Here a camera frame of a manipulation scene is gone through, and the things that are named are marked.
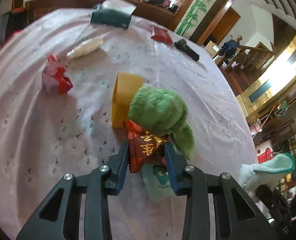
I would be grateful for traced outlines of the teal cartoon tissue pack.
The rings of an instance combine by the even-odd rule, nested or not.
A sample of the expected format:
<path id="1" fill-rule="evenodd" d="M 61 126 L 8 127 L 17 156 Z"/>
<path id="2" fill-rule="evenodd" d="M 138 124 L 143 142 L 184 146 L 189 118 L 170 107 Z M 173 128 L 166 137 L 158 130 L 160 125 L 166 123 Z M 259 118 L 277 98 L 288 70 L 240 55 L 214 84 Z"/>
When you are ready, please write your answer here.
<path id="1" fill-rule="evenodd" d="M 152 202 L 161 202 L 174 196 L 166 167 L 147 163 L 142 167 L 141 174 Z"/>

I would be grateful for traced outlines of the brown red snack wrapper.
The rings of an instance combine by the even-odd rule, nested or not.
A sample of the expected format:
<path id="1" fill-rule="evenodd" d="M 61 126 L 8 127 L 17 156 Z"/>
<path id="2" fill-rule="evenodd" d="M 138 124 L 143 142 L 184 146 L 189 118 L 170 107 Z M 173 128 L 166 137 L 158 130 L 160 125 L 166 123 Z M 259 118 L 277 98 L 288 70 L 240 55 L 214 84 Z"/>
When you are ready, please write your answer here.
<path id="1" fill-rule="evenodd" d="M 138 173 L 146 163 L 166 166 L 164 144 L 169 141 L 168 135 L 159 137 L 132 120 L 125 121 L 124 127 L 127 129 L 130 149 L 128 166 L 131 173 Z"/>

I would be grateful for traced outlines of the green fluffy cloth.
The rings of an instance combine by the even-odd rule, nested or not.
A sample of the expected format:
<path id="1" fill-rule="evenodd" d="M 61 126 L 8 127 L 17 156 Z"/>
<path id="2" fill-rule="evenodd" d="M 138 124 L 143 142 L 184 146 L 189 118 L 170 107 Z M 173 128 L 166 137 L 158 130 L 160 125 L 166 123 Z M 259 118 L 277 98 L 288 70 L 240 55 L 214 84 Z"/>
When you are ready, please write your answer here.
<path id="1" fill-rule="evenodd" d="M 169 89 L 138 89 L 129 106 L 128 119 L 156 135 L 170 135 L 186 159 L 193 157 L 195 140 L 187 120 L 188 108 Z"/>

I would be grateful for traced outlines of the white green towel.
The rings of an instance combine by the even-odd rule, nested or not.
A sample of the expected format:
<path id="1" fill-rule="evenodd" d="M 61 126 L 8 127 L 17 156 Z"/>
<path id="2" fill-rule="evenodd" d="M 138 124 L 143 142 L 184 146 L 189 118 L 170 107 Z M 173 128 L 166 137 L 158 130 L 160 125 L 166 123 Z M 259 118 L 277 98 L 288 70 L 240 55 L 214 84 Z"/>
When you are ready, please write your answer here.
<path id="1" fill-rule="evenodd" d="M 241 188 L 258 203 L 255 190 L 266 185 L 271 191 L 276 184 L 295 168 L 295 159 L 290 153 L 280 153 L 261 164 L 243 164 L 239 171 L 237 182 Z"/>

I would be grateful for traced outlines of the yellow tape roll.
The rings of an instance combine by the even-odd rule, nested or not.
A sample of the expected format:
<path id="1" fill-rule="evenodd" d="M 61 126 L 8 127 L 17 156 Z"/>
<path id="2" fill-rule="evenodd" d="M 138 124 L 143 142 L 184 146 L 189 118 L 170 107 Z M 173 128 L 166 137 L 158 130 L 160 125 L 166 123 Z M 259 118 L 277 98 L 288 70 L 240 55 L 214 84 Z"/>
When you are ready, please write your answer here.
<path id="1" fill-rule="evenodd" d="M 112 94 L 111 126 L 122 128 L 127 120 L 130 103 L 144 79 L 141 76 L 118 72 Z"/>

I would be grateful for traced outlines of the red plastic mesh basket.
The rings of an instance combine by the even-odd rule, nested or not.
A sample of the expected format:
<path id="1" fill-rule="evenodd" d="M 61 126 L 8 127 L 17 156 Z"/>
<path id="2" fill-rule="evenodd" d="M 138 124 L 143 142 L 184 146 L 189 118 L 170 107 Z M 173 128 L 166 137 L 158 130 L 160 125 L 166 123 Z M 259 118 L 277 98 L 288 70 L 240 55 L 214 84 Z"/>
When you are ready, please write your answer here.
<path id="1" fill-rule="evenodd" d="M 260 153 L 258 156 L 257 156 L 257 159 L 258 159 L 258 163 L 261 164 L 261 163 L 265 163 L 266 161 L 269 161 L 271 159 L 273 159 L 273 152 L 271 151 L 270 148 L 266 148 L 264 152 Z"/>

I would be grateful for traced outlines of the crumpled red pink wrapper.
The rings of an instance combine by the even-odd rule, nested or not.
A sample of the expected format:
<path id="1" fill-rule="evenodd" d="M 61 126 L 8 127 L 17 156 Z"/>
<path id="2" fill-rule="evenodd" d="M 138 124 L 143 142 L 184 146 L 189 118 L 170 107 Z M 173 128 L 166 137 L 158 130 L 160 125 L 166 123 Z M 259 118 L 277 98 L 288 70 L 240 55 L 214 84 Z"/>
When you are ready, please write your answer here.
<path id="1" fill-rule="evenodd" d="M 54 54 L 47 56 L 47 64 L 42 72 L 42 81 L 49 95 L 67 94 L 73 84 L 65 75 L 66 69 Z"/>

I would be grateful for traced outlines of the black handheld device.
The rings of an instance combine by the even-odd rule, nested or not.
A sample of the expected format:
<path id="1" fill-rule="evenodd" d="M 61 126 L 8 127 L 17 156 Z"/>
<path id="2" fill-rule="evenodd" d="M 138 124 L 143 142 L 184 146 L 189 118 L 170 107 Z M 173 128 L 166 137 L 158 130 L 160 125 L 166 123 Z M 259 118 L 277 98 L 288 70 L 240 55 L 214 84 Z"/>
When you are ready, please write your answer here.
<path id="1" fill-rule="evenodd" d="M 180 39 L 179 41 L 174 43 L 174 46 L 185 53 L 187 56 L 193 59 L 193 61 L 199 61 L 199 55 L 191 49 L 191 47 L 187 44 L 184 39 Z"/>

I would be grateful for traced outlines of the brown cardboard box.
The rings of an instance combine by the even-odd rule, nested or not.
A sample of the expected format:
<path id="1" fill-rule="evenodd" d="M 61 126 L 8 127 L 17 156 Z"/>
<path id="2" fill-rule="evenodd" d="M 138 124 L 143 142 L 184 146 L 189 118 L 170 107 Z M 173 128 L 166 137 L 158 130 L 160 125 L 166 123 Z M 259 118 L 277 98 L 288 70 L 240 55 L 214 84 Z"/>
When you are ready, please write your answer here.
<path id="1" fill-rule="evenodd" d="M 205 50 L 213 59 L 218 54 L 219 47 L 217 47 L 217 45 L 214 42 L 209 41 L 208 44 L 205 46 Z"/>

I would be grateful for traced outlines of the white spray bottle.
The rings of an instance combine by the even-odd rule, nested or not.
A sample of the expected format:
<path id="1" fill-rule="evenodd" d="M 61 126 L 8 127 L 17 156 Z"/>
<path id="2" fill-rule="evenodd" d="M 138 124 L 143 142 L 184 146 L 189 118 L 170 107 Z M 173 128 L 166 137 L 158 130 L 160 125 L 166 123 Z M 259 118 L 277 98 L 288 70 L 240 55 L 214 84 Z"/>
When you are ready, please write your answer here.
<path id="1" fill-rule="evenodd" d="M 82 43 L 78 46 L 73 48 L 70 52 L 66 54 L 66 58 L 68 61 L 73 59 L 77 59 L 79 57 L 88 55 L 93 51 L 97 50 L 101 45 L 103 45 L 104 39 L 103 38 L 91 38 Z"/>

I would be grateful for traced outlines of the dark blue jacket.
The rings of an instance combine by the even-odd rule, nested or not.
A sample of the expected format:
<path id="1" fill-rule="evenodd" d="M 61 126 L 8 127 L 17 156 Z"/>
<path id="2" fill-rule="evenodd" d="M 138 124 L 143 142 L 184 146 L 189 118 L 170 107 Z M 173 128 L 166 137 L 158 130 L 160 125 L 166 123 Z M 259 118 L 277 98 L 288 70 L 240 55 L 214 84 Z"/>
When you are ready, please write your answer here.
<path id="1" fill-rule="evenodd" d="M 239 40 L 230 40 L 225 42 L 218 52 L 219 56 L 224 56 L 226 59 L 230 59 L 235 55 L 237 48 L 239 47 Z"/>

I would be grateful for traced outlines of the wooden staircase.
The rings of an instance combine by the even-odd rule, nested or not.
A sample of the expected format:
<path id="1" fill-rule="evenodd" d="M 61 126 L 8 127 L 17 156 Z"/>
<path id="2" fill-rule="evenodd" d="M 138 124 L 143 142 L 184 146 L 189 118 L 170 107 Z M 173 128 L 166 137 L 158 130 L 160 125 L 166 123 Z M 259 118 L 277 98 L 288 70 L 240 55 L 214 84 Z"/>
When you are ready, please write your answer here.
<path id="1" fill-rule="evenodd" d="M 256 47 L 241 46 L 240 51 L 220 67 L 235 96 L 242 94 L 274 61 L 275 53 L 262 42 Z"/>

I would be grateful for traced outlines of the dark red snack packet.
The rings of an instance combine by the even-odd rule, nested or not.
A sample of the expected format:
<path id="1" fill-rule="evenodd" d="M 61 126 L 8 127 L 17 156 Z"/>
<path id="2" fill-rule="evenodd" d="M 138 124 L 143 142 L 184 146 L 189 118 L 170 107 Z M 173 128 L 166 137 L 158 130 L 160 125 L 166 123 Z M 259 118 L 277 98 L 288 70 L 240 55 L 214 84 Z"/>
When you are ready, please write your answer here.
<path id="1" fill-rule="evenodd" d="M 173 44 L 173 40 L 167 30 L 157 27 L 156 25 L 152 27 L 151 39 L 165 44 Z"/>

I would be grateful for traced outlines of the gold black pillar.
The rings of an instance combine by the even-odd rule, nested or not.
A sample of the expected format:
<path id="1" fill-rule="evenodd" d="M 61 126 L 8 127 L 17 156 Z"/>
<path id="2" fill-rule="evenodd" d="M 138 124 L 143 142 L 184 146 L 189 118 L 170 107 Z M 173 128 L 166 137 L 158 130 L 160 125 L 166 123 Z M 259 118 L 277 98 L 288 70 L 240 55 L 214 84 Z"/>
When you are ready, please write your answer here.
<path id="1" fill-rule="evenodd" d="M 253 124 L 296 86 L 296 35 L 288 47 L 237 101 L 248 123 Z"/>

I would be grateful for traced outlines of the wooden sideboard counter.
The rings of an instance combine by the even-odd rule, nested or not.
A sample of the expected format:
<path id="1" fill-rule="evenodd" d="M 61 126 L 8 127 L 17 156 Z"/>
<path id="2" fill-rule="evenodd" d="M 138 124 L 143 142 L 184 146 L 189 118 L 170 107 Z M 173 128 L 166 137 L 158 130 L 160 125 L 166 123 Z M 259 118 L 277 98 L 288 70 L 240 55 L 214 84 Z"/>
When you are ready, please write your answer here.
<path id="1" fill-rule="evenodd" d="M 28 22 L 32 23 L 44 15 L 61 8 L 93 8 L 105 0 L 34 0 L 27 2 L 26 10 Z M 169 28 L 175 13 L 162 9 L 156 5 L 151 5 L 137 0 L 124 0 L 136 6 L 133 15 L 145 18 Z"/>

